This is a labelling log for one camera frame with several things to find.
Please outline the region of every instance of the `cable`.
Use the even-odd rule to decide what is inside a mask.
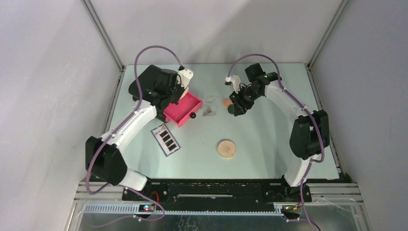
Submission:
[[[304,219],[304,218],[288,219],[285,215],[283,215],[283,217],[281,217],[281,218],[284,219],[286,222],[307,221],[307,219]],[[312,222],[312,224],[318,229],[318,231],[321,231],[320,227],[319,227],[316,223]]]
[[[156,191],[153,191],[152,194],[156,194],[157,202],[159,202],[159,194]]]
[[[303,183],[304,183],[304,180],[305,180],[306,176],[308,175],[308,173],[309,173],[309,171],[310,171],[310,168],[312,167],[312,162],[321,163],[321,162],[324,161],[324,156],[325,156],[325,154],[324,154],[324,145],[323,145],[323,139],[322,139],[322,137],[321,137],[318,124],[317,124],[315,118],[312,116],[312,114],[308,111],[308,109],[305,108],[305,105],[304,105],[303,103],[301,103],[292,93],[290,93],[290,92],[283,86],[283,84],[282,84],[282,82],[281,82],[281,73],[280,73],[280,71],[279,71],[279,67],[278,67],[278,65],[276,64],[276,62],[273,61],[273,60],[272,60],[271,58],[269,58],[268,56],[266,56],[266,55],[264,55],[264,54],[257,54],[257,53],[244,55],[243,57],[237,59],[237,61],[235,61],[235,62],[232,64],[231,68],[229,69],[229,72],[228,72],[228,76],[227,76],[227,77],[230,77],[230,76],[231,76],[231,73],[232,73],[232,70],[233,70],[234,66],[235,66],[239,61],[241,61],[241,60],[244,59],[244,58],[251,57],[251,56],[264,57],[264,58],[268,59],[269,61],[271,61],[271,62],[275,65],[276,72],[277,72],[277,74],[278,74],[278,84],[279,84],[279,87],[280,87],[281,90],[282,90],[283,92],[285,92],[290,98],[292,98],[293,101],[295,101],[295,102],[299,105],[299,107],[300,107],[304,112],[306,112],[306,114],[307,114],[307,115],[310,117],[310,119],[312,120],[312,123],[313,123],[314,128],[316,129],[316,133],[317,133],[317,135],[318,135],[319,144],[320,144],[321,158],[320,158],[320,160],[315,160],[315,159],[311,159],[311,160],[310,160],[310,163],[309,163],[309,165],[307,166],[307,169],[306,169],[306,171],[305,171],[305,174],[303,175],[303,177],[302,177],[302,179],[301,179],[301,181],[300,181],[300,199],[301,199],[301,202],[302,202],[303,210],[305,211],[306,220],[309,222],[310,227],[312,227],[314,230],[316,230],[315,227],[313,226],[314,222],[312,222],[312,221],[310,220],[309,215],[307,214],[307,211],[306,211],[306,208],[305,208],[305,199],[303,198]]]
[[[145,52],[146,50],[151,49],[151,48],[161,48],[161,49],[164,49],[164,50],[170,52],[170,53],[176,58],[178,64],[180,65],[180,68],[183,67],[183,65],[181,64],[181,61],[180,61],[180,59],[177,57],[177,55],[176,55],[172,50],[170,50],[170,49],[167,48],[167,47],[160,46],[160,45],[153,45],[153,46],[148,46],[148,47],[144,48],[143,50],[141,50],[141,51],[138,53],[138,55],[136,56],[135,66],[134,66],[134,68],[135,68],[135,81],[136,81],[136,85],[137,85],[138,91],[139,91],[139,101],[138,101],[138,104],[136,105],[135,109],[134,109],[132,112],[138,111],[138,110],[140,109],[141,101],[142,101],[142,99],[143,99],[142,90],[141,90],[141,86],[140,86],[140,82],[139,82],[138,74],[137,74],[138,59],[139,59],[140,55],[141,55],[143,52]],[[93,157],[92,157],[92,159],[91,159],[91,161],[90,161],[90,164],[89,164],[89,166],[88,166],[87,176],[86,176],[86,180],[85,180],[85,187],[86,187],[87,192],[88,192],[89,194],[91,194],[91,195],[97,194],[97,193],[99,193],[101,190],[103,190],[103,189],[108,185],[108,183],[106,183],[106,184],[104,184],[102,187],[100,187],[99,189],[97,189],[96,191],[92,191],[92,190],[90,189],[89,180],[90,180],[92,168],[93,168],[93,166],[94,166],[94,164],[95,164],[96,159],[98,158],[99,154],[101,153],[102,149],[103,149],[103,148],[105,147],[105,145],[111,140],[112,135],[113,135],[113,134],[116,134],[116,133],[132,118],[133,115],[134,115],[134,113],[130,113],[130,114],[112,131],[112,133],[103,141],[103,143],[99,146],[99,148],[96,150],[95,154],[93,155]],[[141,194],[141,193],[138,192],[137,190],[134,190],[134,189],[132,189],[132,188],[127,188],[127,189],[128,189],[128,190],[131,190],[132,192],[136,193],[137,195],[141,196],[142,198],[147,199],[148,201],[153,202],[155,205],[159,206],[159,208],[161,208],[161,210],[163,211],[163,214],[162,214],[161,217],[159,217],[159,218],[155,218],[155,219],[139,218],[139,219],[142,219],[142,220],[151,220],[151,221],[153,221],[153,220],[158,220],[158,219],[161,219],[161,218],[164,217],[164,215],[165,215],[165,210],[164,210],[164,208],[163,208],[160,204],[158,204],[156,201],[153,201],[152,199],[150,199],[150,198],[144,196],[143,194]],[[103,227],[103,226],[106,226],[106,225],[110,225],[110,224],[115,223],[116,221],[121,220],[121,219],[134,218],[134,217],[135,217],[135,215],[120,217],[120,218],[118,218],[118,219],[116,219],[116,220],[113,220],[113,221],[111,221],[111,222],[109,222],[109,223],[107,223],[107,224],[104,224],[104,225],[101,225],[101,226],[98,226],[98,227]]]

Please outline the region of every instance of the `light blue table surface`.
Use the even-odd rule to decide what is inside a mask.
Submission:
[[[248,83],[244,69],[249,64],[236,65],[233,74]],[[276,71],[272,64],[261,64],[265,72]],[[317,109],[317,104],[303,64],[278,64],[288,89],[306,104]],[[177,70],[178,65],[158,65]],[[289,147],[292,124],[273,101],[261,97],[245,115],[234,117],[222,107],[221,101],[232,93],[232,86],[224,85],[231,64],[186,64],[194,71],[190,93],[204,101],[206,96],[217,96],[217,115],[202,116],[202,109],[195,119],[189,119],[178,128],[167,123],[181,149],[166,157],[151,133],[163,122],[150,121],[136,135],[125,153],[129,168],[150,178],[182,179],[270,179],[281,178],[291,162]],[[138,66],[138,74],[147,65]],[[112,118],[116,126],[135,105],[128,88],[134,80],[133,65],[126,71]],[[231,140],[237,147],[235,156],[224,159],[217,152],[221,140]],[[329,147],[321,164],[313,164],[308,175],[313,179],[336,179],[337,169]]]

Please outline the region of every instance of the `round wooden coaster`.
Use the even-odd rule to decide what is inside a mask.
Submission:
[[[237,147],[232,141],[222,141],[219,143],[217,151],[220,156],[229,159],[235,155]]]
[[[232,101],[230,100],[230,99],[224,99],[223,101],[222,101],[222,106],[224,107],[224,108],[228,108],[228,106],[230,106],[232,104]]]

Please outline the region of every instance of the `card with black rectangles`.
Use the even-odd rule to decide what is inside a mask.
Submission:
[[[180,149],[180,145],[177,143],[173,134],[171,134],[165,124],[162,124],[153,129],[152,134],[156,138],[166,156],[169,156],[170,154]]]

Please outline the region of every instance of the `small plastic bag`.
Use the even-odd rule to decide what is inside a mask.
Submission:
[[[217,115],[217,96],[206,96],[203,103],[203,116],[215,116]]]

